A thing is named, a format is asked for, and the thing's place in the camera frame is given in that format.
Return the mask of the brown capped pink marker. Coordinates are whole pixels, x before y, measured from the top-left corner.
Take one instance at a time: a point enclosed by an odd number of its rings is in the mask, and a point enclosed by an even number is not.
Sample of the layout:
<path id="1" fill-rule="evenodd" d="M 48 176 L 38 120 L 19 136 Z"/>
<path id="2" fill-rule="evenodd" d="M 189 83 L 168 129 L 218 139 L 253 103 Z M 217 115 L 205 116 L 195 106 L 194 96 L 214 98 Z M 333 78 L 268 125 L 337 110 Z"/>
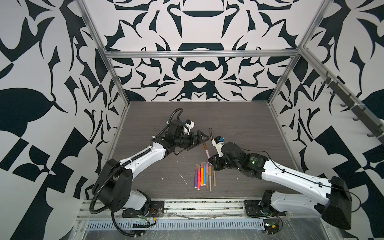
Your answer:
<path id="1" fill-rule="evenodd" d="M 209 154 L 209 150 L 208 150 L 207 144 L 205 142 L 203 143 L 203 147 L 204 147 L 207 159 L 209 159 L 210 158 L 210 154 Z"/>

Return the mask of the dark brown marker pen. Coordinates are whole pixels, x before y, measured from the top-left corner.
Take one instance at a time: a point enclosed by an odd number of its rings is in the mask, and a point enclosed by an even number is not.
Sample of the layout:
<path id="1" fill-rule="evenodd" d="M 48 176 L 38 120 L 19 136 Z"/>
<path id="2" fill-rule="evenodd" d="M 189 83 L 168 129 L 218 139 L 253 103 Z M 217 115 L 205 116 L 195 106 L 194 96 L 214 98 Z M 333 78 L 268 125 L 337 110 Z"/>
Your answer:
<path id="1" fill-rule="evenodd" d="M 210 135 L 210 139 L 213 140 L 213 132 L 212 132 L 212 128 L 209 128 L 209 135 Z"/>

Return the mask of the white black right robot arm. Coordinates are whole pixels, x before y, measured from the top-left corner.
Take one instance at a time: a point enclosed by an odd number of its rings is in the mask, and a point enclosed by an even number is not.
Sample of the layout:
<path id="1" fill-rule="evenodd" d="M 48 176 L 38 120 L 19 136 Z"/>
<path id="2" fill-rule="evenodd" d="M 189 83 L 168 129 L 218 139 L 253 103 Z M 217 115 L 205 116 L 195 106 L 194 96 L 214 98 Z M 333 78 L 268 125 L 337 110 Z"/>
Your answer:
<path id="1" fill-rule="evenodd" d="M 267 205 L 278 212 L 308 209 L 328 224 L 343 230 L 352 228 L 352 196 L 346 182 L 339 177 L 314 177 L 276 163 L 270 157 L 246 153 L 232 142 L 212 141 L 217 154 L 209 158 L 214 170 L 239 170 L 243 175 L 273 182 L 304 195 L 300 199 L 265 192 Z"/>

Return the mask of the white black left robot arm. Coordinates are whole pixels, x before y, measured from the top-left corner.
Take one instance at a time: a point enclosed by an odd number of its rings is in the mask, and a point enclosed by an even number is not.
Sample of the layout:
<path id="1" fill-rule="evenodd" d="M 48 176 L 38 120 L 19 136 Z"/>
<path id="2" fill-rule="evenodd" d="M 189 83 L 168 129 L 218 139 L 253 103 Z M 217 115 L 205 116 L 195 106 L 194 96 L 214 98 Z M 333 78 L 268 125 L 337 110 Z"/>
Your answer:
<path id="1" fill-rule="evenodd" d="M 151 198 L 142 191 L 132 190 L 132 183 L 152 164 L 170 154 L 177 156 L 179 153 L 176 149 L 181 152 L 189 151 L 209 139 L 201 131 L 193 132 L 193 121 L 180 119 L 183 111 L 178 108 L 172 112 L 166 126 L 157 135 L 152 136 L 148 147 L 126 159 L 110 159 L 105 163 L 92 189 L 90 214 L 97 215 L 109 210 L 114 227 L 127 237 L 142 236 L 144 232 L 127 232 L 120 228 L 115 217 L 115 213 L 120 210 L 139 217 L 146 223 L 147 228 L 156 225 L 155 216 L 152 216 L 152 221 L 147 218 L 155 213 L 150 210 Z"/>

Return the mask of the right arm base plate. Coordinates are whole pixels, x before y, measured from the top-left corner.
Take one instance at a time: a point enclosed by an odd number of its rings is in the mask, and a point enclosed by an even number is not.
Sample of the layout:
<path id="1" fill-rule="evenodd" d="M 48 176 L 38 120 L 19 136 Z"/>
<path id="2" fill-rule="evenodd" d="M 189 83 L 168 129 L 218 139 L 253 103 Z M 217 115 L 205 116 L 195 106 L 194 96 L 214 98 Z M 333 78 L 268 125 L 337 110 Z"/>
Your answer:
<path id="1" fill-rule="evenodd" d="M 270 218 L 286 216 L 284 212 L 278 212 L 270 204 L 263 203 L 262 200 L 245 200 L 245 212 L 250 218 Z"/>

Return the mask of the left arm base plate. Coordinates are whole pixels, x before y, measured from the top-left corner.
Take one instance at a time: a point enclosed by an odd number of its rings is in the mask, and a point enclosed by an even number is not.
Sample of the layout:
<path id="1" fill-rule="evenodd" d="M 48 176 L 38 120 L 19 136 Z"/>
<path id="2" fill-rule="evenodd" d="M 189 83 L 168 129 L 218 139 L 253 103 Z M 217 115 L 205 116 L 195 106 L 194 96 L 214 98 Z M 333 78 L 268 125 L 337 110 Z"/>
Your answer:
<path id="1" fill-rule="evenodd" d="M 164 213 L 164 201 L 149 201 L 144 204 L 140 210 L 125 209 L 123 210 L 123 218 L 136 218 L 139 216 L 144 217 L 160 217 Z"/>

